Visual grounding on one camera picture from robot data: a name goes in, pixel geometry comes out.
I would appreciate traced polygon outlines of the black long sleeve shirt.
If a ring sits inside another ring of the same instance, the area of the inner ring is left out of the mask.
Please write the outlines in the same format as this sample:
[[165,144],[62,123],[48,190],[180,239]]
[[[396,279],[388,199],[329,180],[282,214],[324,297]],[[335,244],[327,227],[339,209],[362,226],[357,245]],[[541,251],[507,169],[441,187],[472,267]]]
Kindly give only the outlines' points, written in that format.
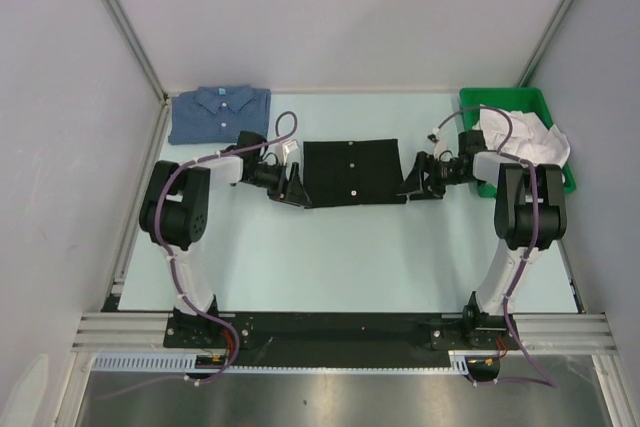
[[313,208],[407,202],[396,139],[306,142],[302,178]]

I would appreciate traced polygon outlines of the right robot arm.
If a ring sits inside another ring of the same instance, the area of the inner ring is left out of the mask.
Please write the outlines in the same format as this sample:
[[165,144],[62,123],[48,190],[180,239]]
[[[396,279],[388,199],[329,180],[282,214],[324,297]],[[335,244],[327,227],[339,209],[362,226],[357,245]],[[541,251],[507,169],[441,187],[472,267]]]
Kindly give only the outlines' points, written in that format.
[[489,183],[496,188],[494,229],[499,243],[478,289],[453,323],[473,348],[509,337],[512,300],[527,269],[567,228],[562,168],[534,165],[513,154],[487,148],[483,133],[458,135],[458,154],[441,160],[421,151],[396,194],[409,200],[441,199],[446,187]]

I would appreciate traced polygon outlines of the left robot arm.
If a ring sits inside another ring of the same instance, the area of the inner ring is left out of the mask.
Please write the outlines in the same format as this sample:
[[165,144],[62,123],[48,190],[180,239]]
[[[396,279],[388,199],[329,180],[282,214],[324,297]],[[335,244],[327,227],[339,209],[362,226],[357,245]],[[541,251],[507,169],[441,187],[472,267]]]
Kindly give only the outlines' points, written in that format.
[[207,227],[210,191],[245,183],[263,188],[272,201],[309,208],[311,199],[303,187],[300,163],[293,159],[298,149],[295,139],[268,141],[242,131],[236,143],[212,155],[184,164],[155,164],[139,226],[165,251],[176,295],[175,313],[190,317],[185,332],[197,345],[210,346],[221,334],[215,294],[193,254]]

